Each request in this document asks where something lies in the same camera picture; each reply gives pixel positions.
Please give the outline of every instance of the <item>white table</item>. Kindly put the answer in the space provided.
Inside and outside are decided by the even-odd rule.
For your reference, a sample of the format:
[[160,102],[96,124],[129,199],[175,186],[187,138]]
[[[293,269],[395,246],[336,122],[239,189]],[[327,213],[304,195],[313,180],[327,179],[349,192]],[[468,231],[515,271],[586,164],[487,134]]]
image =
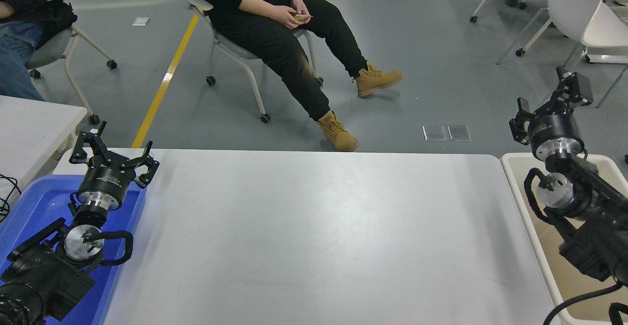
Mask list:
[[105,325],[540,325],[552,309],[492,156],[152,155]]
[[[0,173],[24,189],[86,114],[85,108],[0,95]],[[0,179],[0,197],[11,188]],[[17,197],[16,191],[10,202]]]

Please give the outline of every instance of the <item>jeans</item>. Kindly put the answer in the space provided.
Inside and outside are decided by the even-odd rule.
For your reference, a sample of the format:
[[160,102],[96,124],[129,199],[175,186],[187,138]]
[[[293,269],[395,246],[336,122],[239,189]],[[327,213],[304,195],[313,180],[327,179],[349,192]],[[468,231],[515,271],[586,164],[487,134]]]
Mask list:
[[44,100],[33,86],[26,69],[43,28],[41,23],[0,23],[0,95]]
[[[273,5],[291,4],[290,0],[265,1]],[[336,6],[325,0],[303,2],[312,15],[312,20],[299,28],[310,30],[324,38],[332,54],[341,61],[349,75],[357,77],[359,70],[366,68],[366,60],[342,14]],[[220,34],[262,59],[278,74],[292,97],[313,120],[317,121],[327,114],[329,99],[320,90],[305,51],[291,30],[273,19],[242,10],[216,10],[210,12],[209,17]]]

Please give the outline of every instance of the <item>brown work boot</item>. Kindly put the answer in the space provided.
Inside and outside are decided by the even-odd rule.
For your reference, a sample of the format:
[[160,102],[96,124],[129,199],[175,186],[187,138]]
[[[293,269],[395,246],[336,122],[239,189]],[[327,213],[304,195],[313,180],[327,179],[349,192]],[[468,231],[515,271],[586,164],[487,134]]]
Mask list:
[[377,67],[371,66],[368,60],[366,66],[367,68],[360,70],[360,75],[354,78],[357,95],[360,98],[373,94],[375,90],[390,88],[403,79],[403,74],[399,70],[381,72]]
[[316,122],[334,148],[340,152],[353,152],[360,143],[345,130],[345,126],[336,119],[333,111],[328,111],[324,117]]

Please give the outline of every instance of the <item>chair backrest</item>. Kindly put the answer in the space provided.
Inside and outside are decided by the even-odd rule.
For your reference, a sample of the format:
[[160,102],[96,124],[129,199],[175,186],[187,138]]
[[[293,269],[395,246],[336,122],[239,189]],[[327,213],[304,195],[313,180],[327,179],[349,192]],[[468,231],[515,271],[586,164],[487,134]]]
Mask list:
[[554,25],[571,39],[580,41],[602,0],[548,0]]

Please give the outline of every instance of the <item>gray office chair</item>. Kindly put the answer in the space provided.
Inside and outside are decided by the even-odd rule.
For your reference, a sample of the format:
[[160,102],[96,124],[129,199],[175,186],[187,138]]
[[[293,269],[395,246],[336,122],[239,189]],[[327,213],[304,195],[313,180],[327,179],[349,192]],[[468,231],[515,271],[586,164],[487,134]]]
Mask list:
[[[259,59],[257,56],[251,54],[245,49],[242,49],[240,46],[234,44],[229,41],[229,39],[222,36],[222,34],[218,33],[213,25],[211,25],[211,21],[209,17],[207,17],[207,11],[213,8],[213,5],[205,0],[185,0],[186,7],[189,10],[192,10],[198,18],[202,19],[209,30],[211,38],[211,45],[209,48],[209,53],[207,55],[207,77],[206,82],[208,85],[212,86],[216,84],[216,78],[211,75],[211,61],[213,59],[213,51],[218,49],[222,54],[226,55],[229,59],[235,61],[238,65],[242,66],[246,73],[249,76],[249,81],[251,81],[251,87],[253,88],[253,94],[255,95],[255,100],[258,102],[258,109],[260,110],[260,120],[267,124],[271,115],[269,115],[265,108],[264,103],[262,102],[262,98],[260,96],[260,90],[258,88],[258,82],[255,79],[255,75],[253,74],[253,70],[251,67],[243,61],[244,59]],[[316,62],[314,61],[314,49],[312,48],[312,37],[309,32],[304,29],[295,29],[292,31],[292,34],[296,36],[296,38],[300,38],[300,36],[305,36],[308,42],[308,48],[310,51],[310,65],[312,66],[312,72],[314,73],[314,77],[316,77],[319,86],[323,86],[323,78],[318,76],[318,72],[316,71]]]
[[[70,0],[63,0],[65,3],[70,3]],[[68,44],[72,41],[72,45],[70,49],[67,51]],[[83,106],[87,109],[87,115],[89,115],[89,122],[91,124],[98,124],[101,119],[98,115],[94,114],[92,107],[89,105],[85,95],[83,95],[83,91],[81,91],[78,83],[70,73],[70,63],[72,63],[72,58],[74,58],[74,52],[79,47],[79,41],[81,39],[85,39],[91,46],[94,46],[96,50],[98,50],[101,54],[103,54],[107,58],[107,67],[110,69],[114,69],[117,67],[117,63],[114,59],[99,46],[94,40],[89,38],[83,30],[79,27],[72,25],[72,27],[62,30],[57,33],[52,39],[47,41],[43,46],[41,46],[36,52],[34,52],[33,56],[30,58],[28,63],[26,64],[26,68],[29,70],[29,74],[34,79],[38,79],[41,77],[41,73],[38,71],[38,68],[49,65],[59,59],[65,59],[65,74],[74,88],[74,91],[78,95]]]

